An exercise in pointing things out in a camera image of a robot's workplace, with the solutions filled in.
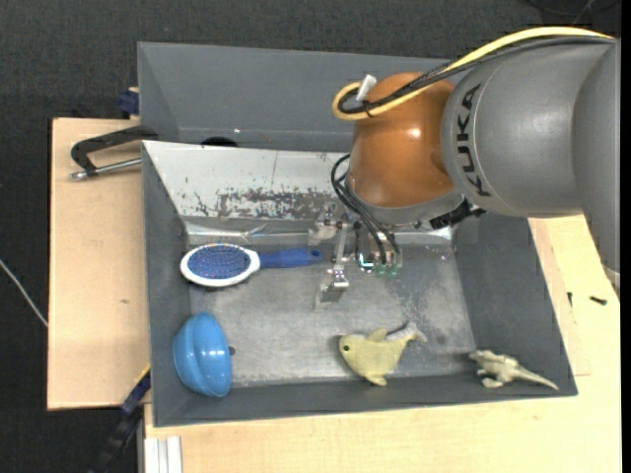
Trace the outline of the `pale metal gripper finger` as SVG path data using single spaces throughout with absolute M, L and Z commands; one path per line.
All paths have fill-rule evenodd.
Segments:
M 334 238 L 340 229 L 340 223 L 338 209 L 336 207 L 324 207 L 308 229 L 308 245 L 319 245 Z
M 343 266 L 334 265 L 327 269 L 319 283 L 315 309 L 324 309 L 338 303 L 348 289 L 349 281 Z

